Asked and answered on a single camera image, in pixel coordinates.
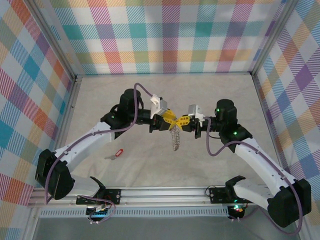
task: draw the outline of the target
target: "wire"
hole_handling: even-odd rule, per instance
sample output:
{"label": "wire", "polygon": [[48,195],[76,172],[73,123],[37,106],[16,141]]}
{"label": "wire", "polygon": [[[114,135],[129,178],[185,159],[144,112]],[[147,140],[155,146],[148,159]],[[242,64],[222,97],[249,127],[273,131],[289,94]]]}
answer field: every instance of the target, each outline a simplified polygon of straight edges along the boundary
{"label": "wire", "polygon": [[222,152],[223,149],[225,149],[226,147],[232,145],[232,144],[242,144],[248,148],[250,148],[251,150],[255,151],[257,154],[259,154],[283,179],[284,181],[289,185],[290,189],[293,192],[293,195],[295,197],[297,206],[298,206],[298,212],[299,212],[299,222],[298,222],[298,227],[296,228],[296,230],[294,232],[286,232],[284,230],[282,230],[281,228],[279,228],[279,226],[277,224],[274,223],[274,221],[272,219],[270,219],[270,217],[268,216],[267,218],[269,219],[269,221],[271,221],[271,223],[275,226],[276,229],[278,229],[280,232],[282,232],[283,234],[286,234],[288,236],[295,236],[297,235],[301,228],[302,228],[302,223],[303,223],[303,211],[302,211],[302,205],[299,199],[299,196],[297,194],[297,191],[295,190],[294,186],[291,184],[291,182],[287,179],[287,177],[283,174],[283,172],[281,170],[279,170],[277,168],[277,166],[269,160],[269,158],[264,155],[262,152],[260,152],[258,149],[256,149],[254,146],[243,142],[243,141],[230,141],[227,144],[225,144],[224,146],[222,146],[216,153],[212,153],[210,151],[210,145],[209,145],[209,132],[210,132],[210,125],[211,125],[211,118],[210,117],[205,117],[205,119],[208,120],[208,127],[206,129],[206,150],[208,152],[208,154],[212,157],[217,156],[218,154],[220,154]]}
{"label": "wire", "polygon": [[220,137],[218,137],[218,136],[211,136],[211,135],[209,135],[209,137],[212,138],[212,139],[220,139]]}
{"label": "wire", "polygon": [[208,186],[208,187],[204,190],[204,194],[205,194],[208,198],[210,198],[210,196],[207,194],[207,191],[208,191],[208,189],[209,189],[210,187],[215,188],[215,186]]}
{"label": "wire", "polygon": [[80,195],[80,197],[83,197],[85,199],[89,199],[89,200],[94,200],[94,201],[101,201],[101,202],[105,202],[107,204],[111,204],[113,206],[113,211],[110,212],[110,215],[109,216],[105,216],[103,219],[101,219],[100,221],[93,221],[91,219],[91,216],[93,215],[93,213],[89,214],[89,221],[93,224],[100,224],[100,223],[103,223],[105,221],[107,221],[109,218],[111,218],[115,213],[116,213],[116,205],[113,201],[109,201],[109,200],[106,200],[106,199],[102,199],[102,198],[95,198],[95,197],[90,197],[90,196],[83,196],[83,195]]}
{"label": "wire", "polygon": [[95,131],[95,132],[91,132],[88,133],[84,136],[82,136],[81,138],[79,138],[78,140],[76,140],[73,144],[71,144],[60,156],[57,157],[57,159],[54,161],[54,163],[52,164],[52,166],[49,169],[49,172],[46,176],[45,179],[45,185],[44,185],[44,204],[47,205],[50,201],[50,199],[48,199],[48,188],[49,188],[49,181],[52,175],[52,172],[55,168],[55,166],[57,165],[57,163],[60,161],[60,159],[66,155],[66,153],[68,153],[69,151],[71,151],[71,149],[76,146],[77,144],[79,144],[80,142],[82,142],[83,140],[85,140],[86,138],[90,137],[90,136],[95,136],[96,134],[107,134],[107,133],[117,133],[117,132],[124,132],[129,130],[130,128],[132,128],[138,118],[138,101],[137,101],[137,86],[139,86],[140,88],[142,88],[146,94],[148,94],[150,97],[152,97],[153,95],[145,89],[144,86],[142,86],[140,83],[136,83],[134,84],[133,87],[133,98],[134,98],[134,118],[133,118],[133,122],[130,124],[130,126],[127,126],[125,128],[122,129],[110,129],[110,130],[103,130],[103,131]]}

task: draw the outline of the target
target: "black mounting bracket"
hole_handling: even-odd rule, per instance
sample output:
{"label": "black mounting bracket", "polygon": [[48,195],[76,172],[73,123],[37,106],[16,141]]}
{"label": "black mounting bracket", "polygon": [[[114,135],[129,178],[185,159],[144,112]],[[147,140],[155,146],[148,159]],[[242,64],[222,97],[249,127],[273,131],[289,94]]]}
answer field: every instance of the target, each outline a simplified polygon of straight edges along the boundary
{"label": "black mounting bracket", "polygon": [[251,203],[247,199],[237,198],[231,199],[226,193],[225,187],[210,187],[209,196],[211,204],[249,204]]}
{"label": "black mounting bracket", "polygon": [[[104,197],[96,197],[96,196],[94,196],[94,198],[109,200],[109,201],[113,202],[115,205],[119,205],[120,204],[121,189],[115,189],[115,188],[107,189],[106,188],[103,191],[103,195],[104,195]],[[77,196],[75,204],[76,205],[104,205],[106,203],[104,201],[90,200],[90,199],[87,199],[87,198],[82,197],[82,196]]]}

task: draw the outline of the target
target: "colorful checkered pattern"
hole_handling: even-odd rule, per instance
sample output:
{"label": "colorful checkered pattern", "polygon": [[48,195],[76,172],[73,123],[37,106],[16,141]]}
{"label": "colorful checkered pattern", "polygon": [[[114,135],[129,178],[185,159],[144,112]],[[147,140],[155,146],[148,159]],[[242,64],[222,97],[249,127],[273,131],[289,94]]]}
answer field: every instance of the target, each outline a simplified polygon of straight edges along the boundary
{"label": "colorful checkered pattern", "polygon": [[0,240],[28,219],[37,157],[53,148],[72,82],[22,0],[0,0]]}
{"label": "colorful checkered pattern", "polygon": [[309,218],[319,227],[320,0],[298,2],[256,83],[283,166],[311,184]]}
{"label": "colorful checkered pattern", "polygon": [[249,68],[248,72],[251,72],[254,69],[254,66],[255,66],[256,62],[257,62],[258,58],[260,57],[260,53],[261,53],[262,49],[264,49],[264,47],[265,47],[265,45],[266,45],[266,43],[267,43],[267,41],[268,41],[268,39],[270,37],[270,34],[272,33],[274,27],[276,26],[277,20],[279,19],[280,15],[283,13],[284,7],[285,7],[287,2],[288,2],[288,0],[281,0],[281,4],[278,7],[275,15],[273,16],[271,24],[268,27],[268,30],[264,34],[263,40],[261,41],[261,43],[259,45],[259,48],[255,53],[255,56],[253,58],[253,61],[252,61],[251,65],[250,65],[250,68]]}
{"label": "colorful checkered pattern", "polygon": [[50,0],[57,23],[36,1],[57,38],[61,25],[86,75],[248,72],[281,12],[275,6],[286,2]]}

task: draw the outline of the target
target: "purple cable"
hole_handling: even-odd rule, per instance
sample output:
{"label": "purple cable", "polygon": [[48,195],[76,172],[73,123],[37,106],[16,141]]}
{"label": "purple cable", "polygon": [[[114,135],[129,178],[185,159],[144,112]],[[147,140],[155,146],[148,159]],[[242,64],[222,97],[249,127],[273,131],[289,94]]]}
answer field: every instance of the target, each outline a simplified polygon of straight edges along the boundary
{"label": "purple cable", "polygon": [[133,118],[133,122],[130,124],[130,126],[127,126],[125,128],[122,129],[112,129],[112,130],[104,130],[104,131],[95,131],[93,133],[88,133],[87,135],[84,135],[83,137],[79,138],[77,141],[75,141],[73,144],[71,144],[60,156],[57,157],[57,159],[54,161],[54,163],[52,164],[51,168],[49,169],[49,172],[47,174],[47,177],[45,179],[45,186],[44,186],[44,204],[47,205],[49,203],[49,199],[48,199],[48,188],[49,188],[49,181],[52,175],[52,172],[55,168],[55,166],[57,165],[57,163],[59,162],[59,160],[65,156],[65,152],[69,152],[75,145],[77,145],[78,143],[80,143],[81,141],[85,140],[86,138],[90,137],[90,136],[94,136],[96,134],[107,134],[107,133],[117,133],[117,132],[124,132],[129,130],[130,128],[132,128],[138,118],[138,101],[137,101],[137,86],[139,86],[140,88],[142,88],[146,94],[148,94],[150,97],[152,97],[153,95],[147,90],[145,89],[144,86],[142,86],[140,83],[136,83],[134,84],[133,87],[133,98],[134,98],[134,118]]}
{"label": "purple cable", "polygon": [[254,146],[243,142],[243,141],[231,141],[228,142],[227,144],[225,144],[224,146],[222,146],[216,153],[212,153],[210,151],[210,146],[209,146],[209,133],[210,133],[210,126],[211,126],[211,118],[210,117],[205,117],[205,119],[208,120],[208,127],[206,129],[206,150],[208,151],[208,154],[212,157],[217,156],[219,153],[222,152],[223,149],[225,149],[226,147],[232,145],[232,144],[242,144],[248,148],[250,148],[251,150],[255,151],[256,154],[259,154],[284,180],[285,182],[289,185],[290,189],[293,192],[293,195],[295,197],[295,200],[297,202],[298,205],[298,212],[299,212],[299,222],[298,222],[298,227],[296,228],[296,230],[294,232],[286,232],[284,230],[282,230],[281,228],[278,227],[277,224],[274,223],[274,221],[272,219],[270,219],[269,217],[267,217],[270,222],[282,233],[288,235],[288,236],[295,236],[297,235],[301,228],[302,228],[302,223],[303,223],[303,211],[302,211],[302,205],[299,199],[299,196],[297,194],[297,191],[295,190],[294,186],[291,184],[291,182],[287,179],[287,177],[283,174],[282,171],[280,171],[277,166],[268,159],[267,156],[265,156],[262,152],[260,152],[258,149],[256,149]]}

